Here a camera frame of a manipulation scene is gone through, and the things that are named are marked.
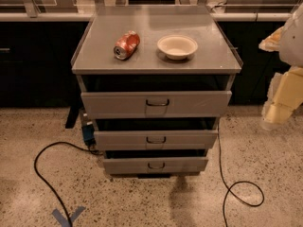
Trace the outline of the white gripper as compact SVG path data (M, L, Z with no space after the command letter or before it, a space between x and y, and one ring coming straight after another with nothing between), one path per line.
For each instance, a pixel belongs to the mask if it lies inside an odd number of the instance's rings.
M267 131L281 127L303 103L303 68L292 66L284 74L275 73L261 112L260 125Z

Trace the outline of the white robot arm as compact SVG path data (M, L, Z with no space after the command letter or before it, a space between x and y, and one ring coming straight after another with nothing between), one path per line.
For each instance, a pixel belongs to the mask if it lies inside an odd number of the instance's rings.
M270 131L283 125L303 103L303 4L258 48L277 51L280 60L290 65L286 73L275 73L270 82L261 113L261 126Z

